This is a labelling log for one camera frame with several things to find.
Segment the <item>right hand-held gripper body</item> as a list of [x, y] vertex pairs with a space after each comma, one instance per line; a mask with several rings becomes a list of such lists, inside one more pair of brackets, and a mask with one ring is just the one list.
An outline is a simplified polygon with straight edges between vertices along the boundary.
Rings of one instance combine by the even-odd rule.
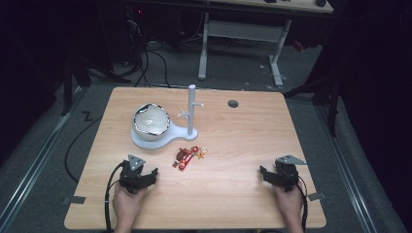
[[289, 192], [298, 184], [299, 175], [297, 165], [305, 165], [306, 162], [293, 155], [284, 155], [275, 160], [275, 185]]

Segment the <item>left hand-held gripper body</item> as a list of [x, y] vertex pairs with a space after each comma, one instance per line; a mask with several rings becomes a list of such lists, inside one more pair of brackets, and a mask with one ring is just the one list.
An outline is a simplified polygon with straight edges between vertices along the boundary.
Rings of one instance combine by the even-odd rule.
[[144, 159], [130, 154], [122, 165], [119, 183], [131, 194], [137, 194], [140, 190], [138, 183], [145, 163]]

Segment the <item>person's right hand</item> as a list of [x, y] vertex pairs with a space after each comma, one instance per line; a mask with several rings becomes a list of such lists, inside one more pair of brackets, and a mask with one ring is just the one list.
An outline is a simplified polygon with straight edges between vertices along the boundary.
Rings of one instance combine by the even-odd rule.
[[295, 186], [291, 191], [285, 191], [282, 187], [274, 185], [273, 189], [284, 219], [300, 221], [303, 203], [299, 188]]

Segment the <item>person's left hand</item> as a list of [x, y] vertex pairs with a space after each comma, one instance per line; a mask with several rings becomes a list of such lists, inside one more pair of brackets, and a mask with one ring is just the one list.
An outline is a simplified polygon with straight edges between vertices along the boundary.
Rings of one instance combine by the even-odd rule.
[[146, 193], [146, 188], [138, 190], [136, 194], [131, 194], [124, 187], [119, 184], [116, 185], [113, 206], [118, 219], [118, 226], [130, 227], [133, 225]]

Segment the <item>shiny silver bowl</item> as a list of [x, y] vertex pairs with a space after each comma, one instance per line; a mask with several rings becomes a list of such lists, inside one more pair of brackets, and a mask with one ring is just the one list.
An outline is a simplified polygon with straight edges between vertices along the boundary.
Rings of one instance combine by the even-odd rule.
[[141, 140], [156, 141], [162, 138], [170, 126], [167, 111], [155, 103], [141, 106], [131, 120], [132, 132]]

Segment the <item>white stand with pegs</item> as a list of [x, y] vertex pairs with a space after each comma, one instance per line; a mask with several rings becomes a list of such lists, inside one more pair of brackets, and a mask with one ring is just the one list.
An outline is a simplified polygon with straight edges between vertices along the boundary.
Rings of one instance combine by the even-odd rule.
[[141, 140], [135, 133], [132, 132], [132, 126], [130, 131], [130, 137], [132, 142], [139, 148], [145, 150], [157, 150], [165, 147], [174, 140], [186, 140], [193, 141], [198, 136], [198, 131], [194, 127], [194, 109], [196, 106], [201, 106], [201, 103], [195, 102], [195, 85], [189, 86], [188, 97], [188, 109], [186, 111], [181, 110], [180, 117], [184, 117], [187, 120], [186, 126], [177, 125], [170, 117], [170, 126], [165, 135], [156, 141], [144, 141]]

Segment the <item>black stand legs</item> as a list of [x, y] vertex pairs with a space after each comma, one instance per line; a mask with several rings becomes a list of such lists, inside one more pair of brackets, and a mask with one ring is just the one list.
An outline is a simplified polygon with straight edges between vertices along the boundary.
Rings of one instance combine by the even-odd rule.
[[335, 78], [320, 78], [306, 83], [284, 93], [285, 98], [290, 98], [299, 93], [313, 92], [312, 103], [316, 106], [328, 106], [326, 126], [329, 133], [335, 137], [335, 121], [339, 96], [339, 80]]
[[117, 83], [128, 83], [123, 75], [118, 75], [114, 71], [104, 68], [83, 56], [69, 56], [64, 63], [63, 76], [63, 100], [64, 107], [62, 115], [66, 116], [74, 107], [73, 80], [76, 80], [79, 87], [89, 87], [91, 78], [89, 69], [100, 73], [104, 78]]

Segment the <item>dark computer tower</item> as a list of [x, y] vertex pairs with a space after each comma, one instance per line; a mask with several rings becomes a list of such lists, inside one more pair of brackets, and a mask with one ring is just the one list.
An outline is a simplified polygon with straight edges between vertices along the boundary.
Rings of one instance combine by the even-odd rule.
[[147, 23], [145, 22], [142, 8], [133, 8], [125, 6], [123, 8], [126, 32], [130, 42], [131, 53], [128, 59], [129, 63], [136, 63], [146, 44]]

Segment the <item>desk with white legs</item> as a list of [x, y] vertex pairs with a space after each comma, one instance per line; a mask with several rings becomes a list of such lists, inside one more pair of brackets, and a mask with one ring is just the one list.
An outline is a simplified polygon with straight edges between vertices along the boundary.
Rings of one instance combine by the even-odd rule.
[[[329, 16], [334, 9], [326, 0], [323, 7], [318, 7], [315, 0], [198, 0], [206, 7], [245, 7], [247, 10], [268, 10], [280, 13], [309, 14], [310, 16]], [[208, 40], [210, 37], [240, 39], [256, 42], [275, 43], [274, 53], [268, 56], [274, 84], [283, 86], [283, 78], [279, 71], [278, 59], [289, 34], [292, 19], [286, 17], [280, 25], [268, 23], [236, 22], [233, 19], [210, 19], [205, 13], [203, 19], [202, 50], [199, 59], [198, 78], [204, 81], [207, 77]]]

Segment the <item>red keychain with gold rings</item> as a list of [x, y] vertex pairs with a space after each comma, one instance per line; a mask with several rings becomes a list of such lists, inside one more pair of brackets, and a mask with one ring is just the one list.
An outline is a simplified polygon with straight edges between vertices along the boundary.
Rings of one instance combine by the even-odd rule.
[[172, 166], [180, 171], [184, 171], [194, 157], [202, 159], [207, 153], [207, 148], [199, 146], [193, 146], [189, 149], [179, 148]]

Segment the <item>metal floor rail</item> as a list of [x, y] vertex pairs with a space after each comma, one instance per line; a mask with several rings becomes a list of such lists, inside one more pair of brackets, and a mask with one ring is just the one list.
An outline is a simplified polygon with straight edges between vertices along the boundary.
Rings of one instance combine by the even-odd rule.
[[332, 146], [338, 173], [341, 177], [342, 182], [345, 185], [346, 193], [348, 194], [352, 206], [356, 212], [363, 233], [377, 233], [376, 225], [370, 215], [368, 208], [366, 207], [364, 198], [348, 166], [343, 151], [340, 148], [336, 137], [330, 133], [327, 124], [327, 115], [325, 108], [315, 106], [314, 109], [317, 113], [318, 118], [320, 119], [324, 131], [326, 132], [329, 143]]
[[73, 105], [68, 109], [58, 100], [36, 121], [0, 168], [0, 231], [14, 221], [51, 157], [63, 127], [86, 91], [86, 87], [76, 87]]

